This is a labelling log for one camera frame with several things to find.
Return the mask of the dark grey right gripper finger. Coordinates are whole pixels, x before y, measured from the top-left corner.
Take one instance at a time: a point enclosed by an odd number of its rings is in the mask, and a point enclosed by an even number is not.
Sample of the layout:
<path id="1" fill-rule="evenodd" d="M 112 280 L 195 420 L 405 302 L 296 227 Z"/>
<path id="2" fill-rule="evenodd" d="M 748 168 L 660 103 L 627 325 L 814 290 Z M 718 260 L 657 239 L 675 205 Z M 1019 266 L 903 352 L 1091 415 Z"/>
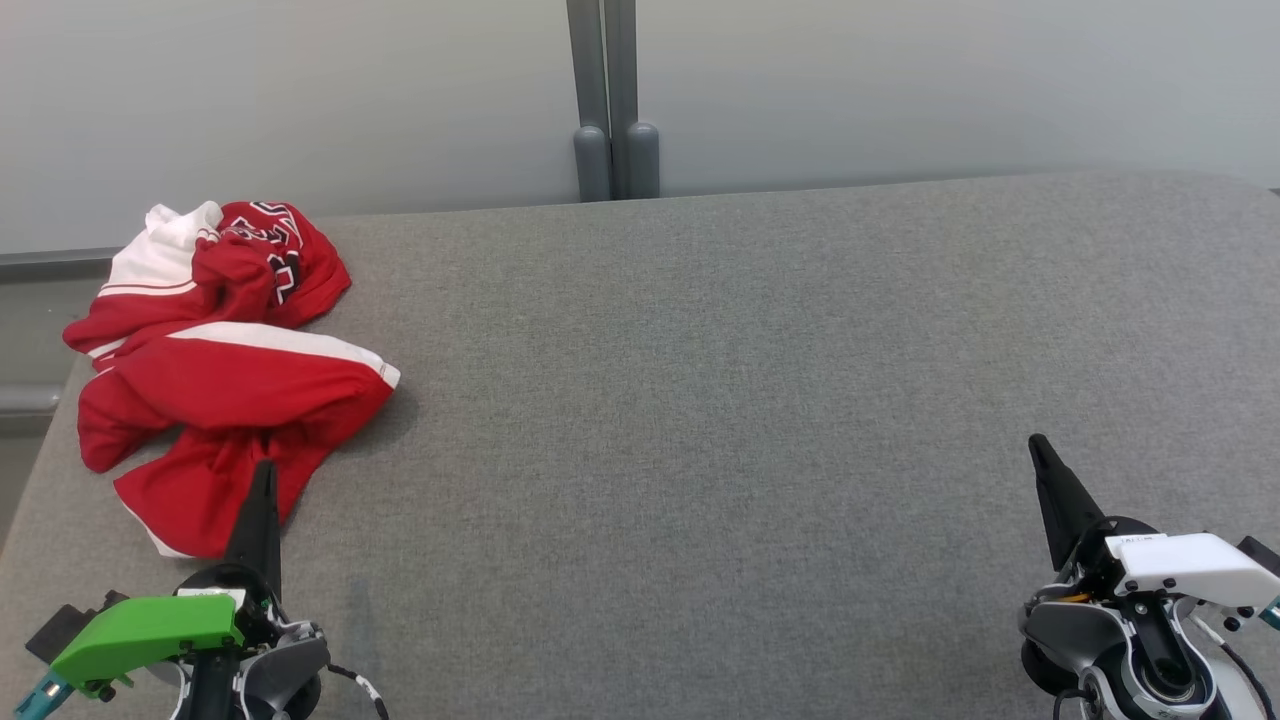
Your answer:
<path id="1" fill-rule="evenodd" d="M 1093 568 L 1110 528 L 1108 516 L 1061 460 L 1047 436 L 1030 436 L 1028 451 L 1053 570 Z"/>

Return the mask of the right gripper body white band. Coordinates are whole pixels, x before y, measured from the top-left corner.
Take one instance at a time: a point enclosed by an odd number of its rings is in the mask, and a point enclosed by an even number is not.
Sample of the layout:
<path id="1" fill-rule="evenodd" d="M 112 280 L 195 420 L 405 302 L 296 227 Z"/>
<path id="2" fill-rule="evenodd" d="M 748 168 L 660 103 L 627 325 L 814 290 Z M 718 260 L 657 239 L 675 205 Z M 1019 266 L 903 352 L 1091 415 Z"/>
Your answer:
<path id="1" fill-rule="evenodd" d="M 1275 570 L 1219 536 L 1170 536 L 1125 516 L 1103 518 L 1082 533 L 1060 574 L 1097 603 L 1171 596 L 1260 611 L 1279 594 Z"/>

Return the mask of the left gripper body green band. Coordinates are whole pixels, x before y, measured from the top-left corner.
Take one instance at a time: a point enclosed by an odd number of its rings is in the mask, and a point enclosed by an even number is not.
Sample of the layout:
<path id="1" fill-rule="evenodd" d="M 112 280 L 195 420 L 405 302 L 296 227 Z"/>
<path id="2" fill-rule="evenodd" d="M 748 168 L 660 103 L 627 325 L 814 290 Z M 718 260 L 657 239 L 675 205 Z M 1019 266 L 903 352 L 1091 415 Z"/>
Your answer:
<path id="1" fill-rule="evenodd" d="M 302 630 L 247 568 L 212 565 L 172 594 L 108 592 L 99 610 L 65 605 L 47 623 L 47 665 L 90 697 L 131 673 L 165 661 L 192 661 L 219 650 L 236 659 L 274 650 Z"/>

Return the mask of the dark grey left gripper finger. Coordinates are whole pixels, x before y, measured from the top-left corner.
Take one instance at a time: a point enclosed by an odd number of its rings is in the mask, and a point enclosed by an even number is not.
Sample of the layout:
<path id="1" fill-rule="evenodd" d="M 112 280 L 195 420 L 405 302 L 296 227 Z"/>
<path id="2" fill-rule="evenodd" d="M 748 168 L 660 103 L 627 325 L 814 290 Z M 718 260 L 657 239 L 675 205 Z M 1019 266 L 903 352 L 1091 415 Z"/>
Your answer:
<path id="1" fill-rule="evenodd" d="M 282 589 L 282 520 L 278 507 L 278 474 L 271 460 L 253 469 L 248 493 L 239 506 L 225 562 L 247 568 L 274 600 Z"/>

